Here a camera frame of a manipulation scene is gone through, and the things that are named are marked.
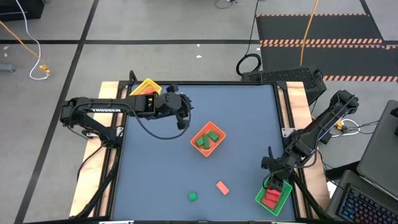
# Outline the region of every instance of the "orange tray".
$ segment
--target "orange tray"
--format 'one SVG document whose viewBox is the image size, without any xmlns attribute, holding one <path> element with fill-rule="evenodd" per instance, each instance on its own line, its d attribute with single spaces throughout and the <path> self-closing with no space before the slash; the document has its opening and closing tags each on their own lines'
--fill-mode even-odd
<svg viewBox="0 0 398 224">
<path fill-rule="evenodd" d="M 204 146 L 197 146 L 197 140 L 202 138 L 204 134 L 209 133 L 210 131 L 213 131 L 216 135 L 218 135 L 219 140 L 217 142 L 214 142 L 213 140 L 209 139 L 210 142 L 210 148 L 205 149 Z M 211 121 L 209 121 L 200 131 L 199 133 L 193 137 L 191 140 L 191 144 L 193 147 L 198 149 L 204 156 L 208 157 L 210 154 L 216 149 L 216 147 L 224 140 L 226 134 L 215 124 L 213 124 Z"/>
</svg>

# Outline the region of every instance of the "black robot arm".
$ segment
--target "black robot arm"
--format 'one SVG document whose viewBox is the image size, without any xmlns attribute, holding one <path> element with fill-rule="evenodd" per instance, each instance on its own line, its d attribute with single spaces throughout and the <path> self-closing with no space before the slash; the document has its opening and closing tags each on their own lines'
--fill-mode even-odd
<svg viewBox="0 0 398 224">
<path fill-rule="evenodd" d="M 88 113 L 125 113 L 145 119 L 159 119 L 175 116 L 178 129 L 188 126 L 186 119 L 191 107 L 190 99 L 176 94 L 177 86 L 167 88 L 167 93 L 132 95 L 125 99 L 73 98 L 62 105 L 60 122 L 67 127 L 81 126 L 85 133 L 98 135 L 104 147 L 120 147 L 123 127 L 106 127 L 97 122 Z"/>
<path fill-rule="evenodd" d="M 291 176 L 317 215 L 320 218 L 329 218 L 301 183 L 294 167 L 303 167 L 317 150 L 318 141 L 322 136 L 328 133 L 339 119 L 355 113 L 358 106 L 357 97 L 346 90 L 337 91 L 331 98 L 329 107 L 315 121 L 304 129 L 292 132 L 285 139 L 287 146 L 282 156 L 274 159 L 269 147 L 269 157 L 263 157 L 261 161 L 261 167 L 270 172 L 267 186 L 263 187 L 282 191 L 284 179 Z"/>
</svg>

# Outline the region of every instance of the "green tray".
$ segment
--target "green tray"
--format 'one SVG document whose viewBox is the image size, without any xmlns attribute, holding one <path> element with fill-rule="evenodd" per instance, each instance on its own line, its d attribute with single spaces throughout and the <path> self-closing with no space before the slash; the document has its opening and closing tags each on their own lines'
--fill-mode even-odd
<svg viewBox="0 0 398 224">
<path fill-rule="evenodd" d="M 286 200 L 288 199 L 292 189 L 293 189 L 293 187 L 288 182 L 284 181 L 284 187 L 283 187 L 282 193 L 279 197 L 279 202 L 276 204 L 274 209 L 270 209 L 261 203 L 262 198 L 266 194 L 266 190 L 263 187 L 261 187 L 261 190 L 259 191 L 259 193 L 256 196 L 256 202 L 259 203 L 261 206 L 263 206 L 266 210 L 271 212 L 273 215 L 278 216 L 279 212 L 284 207 Z"/>
</svg>

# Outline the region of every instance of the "yellow object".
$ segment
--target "yellow object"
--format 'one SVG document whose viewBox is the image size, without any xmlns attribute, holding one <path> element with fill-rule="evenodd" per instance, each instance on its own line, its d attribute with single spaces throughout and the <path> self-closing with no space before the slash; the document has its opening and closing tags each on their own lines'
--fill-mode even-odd
<svg viewBox="0 0 398 224">
<path fill-rule="evenodd" d="M 344 122 L 342 120 L 338 120 L 338 122 L 336 123 L 336 127 L 339 130 L 343 130 L 343 125 L 344 125 Z"/>
<path fill-rule="evenodd" d="M 141 95 L 141 94 L 151 94 L 157 92 L 157 94 L 162 93 L 162 87 L 160 87 L 156 82 L 152 81 L 150 78 L 145 79 L 132 93 L 131 95 Z"/>
<path fill-rule="evenodd" d="M 2 25 L 11 35 L 13 35 L 13 36 L 18 40 L 18 42 L 21 43 L 22 46 L 24 46 L 24 47 L 26 48 L 26 50 L 28 50 L 30 53 L 32 53 L 33 55 L 35 55 L 35 56 L 43 63 L 43 65 L 41 65 L 41 66 L 39 67 L 43 72 L 45 72 L 45 73 L 47 73 L 47 74 L 50 73 L 50 70 L 49 70 L 49 69 L 47 68 L 47 66 L 44 64 L 43 60 L 42 60 L 33 50 L 31 50 L 30 48 L 28 48 L 28 46 L 26 46 L 26 45 L 23 43 L 23 41 L 21 41 L 21 39 L 20 39 L 15 33 L 13 33 L 13 31 L 11 31 L 2 21 L 0 21 L 0 25 Z"/>
<path fill-rule="evenodd" d="M 305 34 L 304 34 L 304 38 L 303 38 L 303 44 L 302 44 L 302 46 L 301 46 L 300 66 L 303 65 L 303 56 L 304 56 L 305 41 L 306 41 L 306 39 L 307 39 L 308 31 L 310 30 L 310 26 L 311 26 L 311 22 L 312 22 L 312 17 L 313 17 L 313 15 L 315 14 L 315 10 L 317 10 L 318 1 L 319 1 L 319 0 L 317 0 L 317 1 L 315 2 L 315 5 L 313 6 L 313 10 L 312 10 L 312 13 L 311 13 L 311 17 L 310 17 L 310 20 L 309 20 L 309 22 L 308 22 L 307 29 L 305 30 Z"/>
</svg>

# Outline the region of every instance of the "black metal frame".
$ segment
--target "black metal frame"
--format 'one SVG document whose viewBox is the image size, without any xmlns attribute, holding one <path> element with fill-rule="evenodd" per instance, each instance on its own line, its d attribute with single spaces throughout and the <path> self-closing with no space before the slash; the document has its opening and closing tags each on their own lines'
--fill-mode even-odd
<svg viewBox="0 0 398 224">
<path fill-rule="evenodd" d="M 117 98 L 121 98 L 122 92 L 125 88 L 127 88 L 127 95 L 129 92 L 132 90 L 133 85 L 139 85 L 142 82 L 137 81 L 134 74 L 131 74 L 130 80 L 128 81 L 119 81 L 119 86 L 118 86 L 118 92 L 117 92 Z M 272 85 L 274 89 L 274 96 L 275 96 L 275 102 L 277 104 L 277 113 L 278 113 L 278 118 L 279 118 L 279 125 L 281 128 L 286 128 L 284 127 L 284 119 L 282 116 L 282 107 L 279 99 L 279 92 L 278 92 L 278 84 L 276 82 L 242 82 L 242 81 L 159 81 L 156 82 L 158 85 L 236 85 L 236 86 L 244 86 L 244 85 L 252 85 L 252 86 L 258 86 L 258 85 Z M 285 103 L 286 103 L 286 110 L 288 114 L 288 119 L 289 119 L 289 124 L 291 127 L 294 127 L 294 121 L 293 121 L 293 116 L 292 116 L 292 110 L 290 107 L 290 100 L 289 100 L 289 95 L 287 94 L 287 90 L 284 90 L 284 96 L 285 96 Z M 116 120 L 117 120 L 118 115 L 114 114 L 112 118 L 112 126 L 116 125 Z M 127 117 L 126 115 L 123 115 L 122 117 L 122 123 L 121 126 L 126 125 L 126 120 Z M 107 149 L 106 150 L 106 155 L 103 163 L 103 168 L 102 168 L 102 173 L 101 173 L 101 180 L 100 183 L 103 182 L 104 178 L 106 177 L 106 173 L 108 171 L 108 166 L 109 166 L 109 160 L 110 160 L 110 155 L 111 155 L 112 149 Z M 115 156 L 120 156 L 121 155 L 122 149 L 120 151 L 116 151 Z M 114 180 L 110 183 L 110 188 L 109 188 L 109 197 L 108 197 L 108 203 L 106 206 L 106 216 L 111 217 L 112 214 L 112 209 L 113 209 L 113 202 L 114 202 L 114 192 L 116 190 L 116 182 L 118 178 L 118 171 L 116 171 L 116 176 Z M 305 183 L 305 176 L 304 173 L 300 175 L 300 179 L 303 183 Z M 294 208 L 294 214 L 295 214 L 295 219 L 301 218 L 300 212 L 299 212 L 299 205 L 298 205 L 298 200 L 296 197 L 296 191 L 294 187 L 294 197 L 292 197 L 292 203 L 293 203 L 293 208 Z M 312 213 L 310 206 L 307 202 L 306 199 L 304 199 L 305 206 L 306 206 L 306 211 L 307 211 L 307 217 L 312 218 Z M 99 215 L 99 210 L 100 210 L 100 205 L 101 205 L 101 200 L 97 203 L 97 206 L 95 208 L 95 215 Z"/>
</svg>

